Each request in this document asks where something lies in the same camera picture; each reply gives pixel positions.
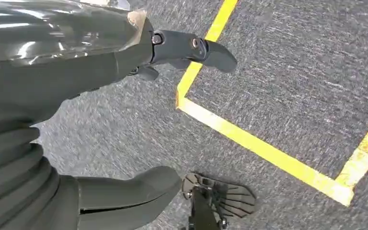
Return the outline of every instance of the floor marking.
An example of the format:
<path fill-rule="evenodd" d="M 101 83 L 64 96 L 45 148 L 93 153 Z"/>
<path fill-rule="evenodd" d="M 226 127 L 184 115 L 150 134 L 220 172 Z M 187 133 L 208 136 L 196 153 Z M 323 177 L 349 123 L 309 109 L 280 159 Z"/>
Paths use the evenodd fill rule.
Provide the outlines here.
<path fill-rule="evenodd" d="M 336 181 L 354 188 L 368 171 L 368 133 L 343 167 Z"/>
<path fill-rule="evenodd" d="M 237 0 L 224 0 L 206 35 L 207 40 L 216 41 L 219 38 L 237 2 Z M 229 139 L 232 139 L 241 146 L 254 152 L 258 156 L 324 193 L 335 201 L 345 206 L 350 205 L 354 196 L 354 186 L 368 170 L 368 134 L 357 150 L 355 150 L 351 159 L 346 163 L 338 178 L 333 180 L 185 98 L 185 95 L 201 68 L 201 64 L 193 62 L 183 75 L 177 86 L 176 107 L 178 109 Z"/>
<path fill-rule="evenodd" d="M 212 26 L 208 30 L 205 36 L 206 40 L 216 42 L 222 33 L 226 22 L 228 21 L 232 11 L 235 9 L 238 0 L 225 0 L 219 9 L 217 16 L 212 23 Z M 177 86 L 177 98 L 185 97 L 190 86 L 193 84 L 198 72 L 201 70 L 202 64 L 192 62 L 184 73 L 183 78 Z"/>
<path fill-rule="evenodd" d="M 270 144 L 213 114 L 187 98 L 180 99 L 179 108 L 198 121 L 227 136 L 229 139 L 232 139 L 266 161 L 297 177 L 341 204 L 348 206 L 352 200 L 354 194 L 350 188 L 343 186 L 297 159 L 290 157 L 286 153 L 276 149 Z"/>

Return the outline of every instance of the yellow floor line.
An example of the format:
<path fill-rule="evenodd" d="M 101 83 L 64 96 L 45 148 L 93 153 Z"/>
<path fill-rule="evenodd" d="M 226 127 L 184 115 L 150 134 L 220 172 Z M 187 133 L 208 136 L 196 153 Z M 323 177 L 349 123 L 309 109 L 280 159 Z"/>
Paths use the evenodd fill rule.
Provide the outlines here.
<path fill-rule="evenodd" d="M 222 33 L 222 30 L 224 29 L 232 11 L 235 9 L 237 2 L 238 0 L 224 0 L 217 16 L 214 19 L 214 22 L 212 23 L 212 26 L 205 36 L 206 40 L 213 42 L 218 40 L 219 35 Z M 184 73 L 181 82 L 177 86 L 177 98 L 185 97 L 201 68 L 202 65 L 199 63 L 192 62 L 190 64 L 190 66 L 187 68 L 187 71 Z"/>
<path fill-rule="evenodd" d="M 336 181 L 353 189 L 367 171 L 368 133 L 365 135 L 358 148 L 353 152 L 341 173 L 336 178 Z"/>
<path fill-rule="evenodd" d="M 178 107 L 198 121 L 225 135 L 229 139 L 232 139 L 306 184 L 316 188 L 330 198 L 345 206 L 349 206 L 354 195 L 350 188 L 343 186 L 297 159 L 290 157 L 286 153 L 276 149 L 270 144 L 195 104 L 187 98 L 180 98 Z"/>

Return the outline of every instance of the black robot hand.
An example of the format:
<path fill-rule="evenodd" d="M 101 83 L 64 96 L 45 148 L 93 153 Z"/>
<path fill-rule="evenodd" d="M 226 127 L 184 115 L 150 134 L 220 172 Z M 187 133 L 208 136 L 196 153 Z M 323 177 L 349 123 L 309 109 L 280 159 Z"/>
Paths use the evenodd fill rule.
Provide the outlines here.
<path fill-rule="evenodd" d="M 150 65 L 170 63 L 185 69 L 191 61 L 229 73 L 237 66 L 236 58 L 223 45 L 197 37 L 195 34 L 157 30 L 152 32 L 153 56 Z M 134 74 L 154 80 L 158 72 L 150 65 L 138 67 Z"/>

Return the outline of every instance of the glossy plastic panel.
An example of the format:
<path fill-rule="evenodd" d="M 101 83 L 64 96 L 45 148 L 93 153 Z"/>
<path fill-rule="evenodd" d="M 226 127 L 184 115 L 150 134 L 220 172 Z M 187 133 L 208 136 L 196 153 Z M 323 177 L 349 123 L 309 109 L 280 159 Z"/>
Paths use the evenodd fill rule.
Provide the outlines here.
<path fill-rule="evenodd" d="M 0 67 L 124 50 L 139 43 L 145 19 L 71 0 L 0 0 Z"/>

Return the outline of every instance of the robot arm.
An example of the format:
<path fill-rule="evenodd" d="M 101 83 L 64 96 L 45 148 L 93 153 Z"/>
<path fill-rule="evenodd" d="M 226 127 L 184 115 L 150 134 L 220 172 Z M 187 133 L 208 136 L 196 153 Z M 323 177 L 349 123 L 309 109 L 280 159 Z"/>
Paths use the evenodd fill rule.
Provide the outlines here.
<path fill-rule="evenodd" d="M 30 143 L 39 137 L 30 126 L 64 100 L 127 75 L 155 79 L 153 65 L 235 68 L 221 45 L 154 31 L 130 13 L 68 0 L 0 1 L 0 230 L 134 229 L 179 190 L 180 177 L 167 167 L 128 181 L 59 175 Z"/>

